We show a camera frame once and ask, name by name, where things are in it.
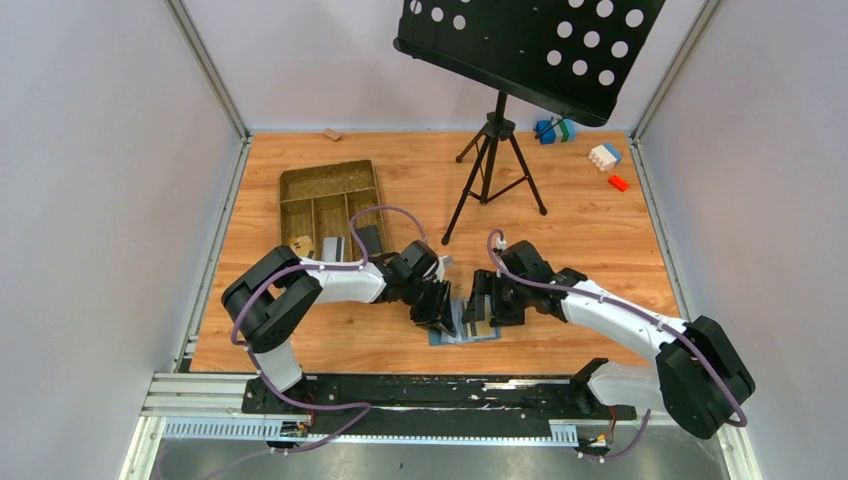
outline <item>red toy block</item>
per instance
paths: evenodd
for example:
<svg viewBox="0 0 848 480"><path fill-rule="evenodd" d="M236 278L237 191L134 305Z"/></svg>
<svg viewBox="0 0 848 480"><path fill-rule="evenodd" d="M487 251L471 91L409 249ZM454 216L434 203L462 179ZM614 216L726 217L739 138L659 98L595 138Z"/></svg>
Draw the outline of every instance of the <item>red toy block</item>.
<svg viewBox="0 0 848 480"><path fill-rule="evenodd" d="M621 179L618 175L613 175L609 179L610 185L617 188L620 192L627 190L630 184Z"/></svg>

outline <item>wicker tray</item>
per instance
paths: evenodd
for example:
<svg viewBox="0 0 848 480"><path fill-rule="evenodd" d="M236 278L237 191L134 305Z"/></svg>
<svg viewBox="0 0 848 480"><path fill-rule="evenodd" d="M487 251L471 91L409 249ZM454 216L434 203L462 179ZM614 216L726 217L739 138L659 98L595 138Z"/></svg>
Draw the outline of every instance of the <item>wicker tray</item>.
<svg viewBox="0 0 848 480"><path fill-rule="evenodd" d="M345 261L362 258L348 230L356 212L380 205L377 172L371 160L287 170L280 175L280 242L308 236L321 259L325 237L345 238ZM356 220L356 228L376 225L383 251L391 251L383 212L371 212ZM381 252L368 252L370 255Z"/></svg>

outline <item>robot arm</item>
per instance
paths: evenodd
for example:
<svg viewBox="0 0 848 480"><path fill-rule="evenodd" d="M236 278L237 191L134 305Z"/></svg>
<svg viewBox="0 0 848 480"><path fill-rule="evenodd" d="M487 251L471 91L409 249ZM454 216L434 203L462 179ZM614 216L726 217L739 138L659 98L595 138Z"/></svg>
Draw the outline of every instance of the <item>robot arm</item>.
<svg viewBox="0 0 848 480"><path fill-rule="evenodd" d="M753 394L751 375L715 321L702 316L688 323L660 315L606 292L580 272L565 268L555 274L526 241L496 252L508 272L520 279L579 289L599 298L528 286L499 272L478 270L463 312L464 322L477 321L488 312L492 326L522 325L525 309L535 307L563 322L595 330L652 365L632 367L607 359L593 360L571 380L577 403L664 410L699 438L712 437L733 414L725 394L680 339L629 309L656 318L660 325L696 344L738 404ZM276 388L285 391L302 378L289 337L314 304L400 300L410 306L410 318L416 325L455 333L450 282L442 280L442 261L427 245L416 241L400 254L369 260L365 265L316 262L297 257L288 247L278 247L224 292L224 307L234 320L242 314L248 300L258 295L253 306L244 312L239 331L254 353L257 368ZM271 277L293 266L301 269L273 282L277 288L285 289L282 294L275 297L267 290L259 293ZM613 305L612 301L629 309Z"/></svg>
<svg viewBox="0 0 848 480"><path fill-rule="evenodd" d="M270 290L261 292L239 325L258 367L280 390L302 378L289 338L312 305L400 300L411 307L410 318L416 325L455 334L451 284L442 280L443 260L420 241L400 254L373 256L365 265L318 262L298 257L287 246L277 247L224 291L221 301L230 317L235 321L268 279L297 265L303 269L273 282L283 292L278 296Z"/></svg>
<svg viewBox="0 0 848 480"><path fill-rule="evenodd" d="M566 268L554 274L550 265L526 241L500 251L498 256L509 272L520 278L570 287L599 298L529 287L498 273L478 270L470 307L463 320L476 319L475 297L490 295L493 324L523 324L524 309L533 306L540 313L601 333L652 364L651 367L633 367L596 359L587 365L576 377L601 404L666 411L681 427L699 438L711 438L733 414L733 408L718 385L679 339L636 313L613 305L609 301L613 299L653 316L659 325L676 330L696 344L739 404L754 392L751 375L714 320L701 316L688 323L617 297L574 270Z"/></svg>

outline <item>wood grain surface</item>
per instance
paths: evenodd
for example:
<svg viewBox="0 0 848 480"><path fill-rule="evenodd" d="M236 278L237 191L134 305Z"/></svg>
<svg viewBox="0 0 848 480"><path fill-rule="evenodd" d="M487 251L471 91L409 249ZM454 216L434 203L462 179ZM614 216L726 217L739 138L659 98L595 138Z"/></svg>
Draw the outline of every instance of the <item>wood grain surface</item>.
<svg viewBox="0 0 848 480"><path fill-rule="evenodd" d="M517 133L524 156L548 207L543 217L527 184L489 205L469 198L450 244L439 240L473 164L456 155L473 133L356 133L332 142L320 133L260 134L253 141L200 330L192 371L248 371L241 348L229 343L232 322L221 306L224 289L279 241L278 179L286 169L370 158L383 202L414 213L430 245L452 255L446 277L454 296L468 296L475 269L491 269L486 236L504 229L509 244L529 240L556 271L570 266L628 300L677 315L665 266L622 133L580 133L573 143L541 146ZM624 159L612 173L630 183L621 193L587 159L589 150L612 143ZM492 191L519 178L512 149L501 143ZM479 191L480 181L476 183ZM404 216L385 215L390 247L416 238ZM498 341L431 347L402 303L318 305L292 340L305 372L573 373L594 357L642 364L634 353L586 328L528 310L527 323L502 330Z"/></svg>

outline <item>black music stand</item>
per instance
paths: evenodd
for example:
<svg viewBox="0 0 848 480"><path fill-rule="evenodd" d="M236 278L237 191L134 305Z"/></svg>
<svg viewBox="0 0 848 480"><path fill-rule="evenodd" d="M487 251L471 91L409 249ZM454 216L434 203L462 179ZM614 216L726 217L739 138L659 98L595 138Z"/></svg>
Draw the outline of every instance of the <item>black music stand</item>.
<svg viewBox="0 0 848 480"><path fill-rule="evenodd" d="M527 183L530 184L530 190L533 192L533 196L536 197L536 203L539 205L539 213L542 215L548 214L548 209L545 208L545 205L542 203L542 197L539 195L539 190L536 188L536 182L533 181L533 175L530 174L530 169L527 168L527 162L524 161L524 155L521 154L521 148L519 148L518 141L515 139L515 122L511 122L503 116L504 110L506 109L506 98L507 96L504 92L498 92L498 103L495 106L495 111L489 112L489 114L486 115L486 119L488 120L486 124L483 125L483 128L477 132L477 135L471 139L471 142L465 147L465 150L456 157L457 163L462 162L465 154L471 151L471 147L477 145L480 137L486 137L486 139L483 140L483 146L480 147L480 151L477 152L477 160L474 162L474 166L471 167L471 175L468 176L468 182L465 184L465 188L462 189L462 196L459 197L459 203L456 204L456 210L453 212L451 223L448 225L448 229L442 237L442 245L447 245L450 241L451 232L453 232L453 228L456 226L456 221L459 220L459 214L462 212L462 207L465 206L465 200L469 196L480 200L481 205L485 205L506 193L507 190L510 190L521 182L527 180ZM512 144L512 149L515 150L515 156L518 157L518 163L521 164L521 170L524 171L524 176L510 183L498 193L490 197L489 187L492 184L492 172L495 169L495 157L498 154L498 143L505 140L509 140L509 143ZM477 178L477 171L480 170L480 167L483 164L483 157L486 157L486 168L483 169L483 191L478 195L471 191L471 186L474 184L474 179Z"/></svg>
<svg viewBox="0 0 848 480"><path fill-rule="evenodd" d="M498 90L494 112L457 157L485 136L442 244L465 200L491 202L524 180L547 209L513 131L507 95L590 127L606 124L664 0L403 0L395 48ZM524 176L489 196L497 145L509 140ZM471 191L483 169L483 191Z"/></svg>

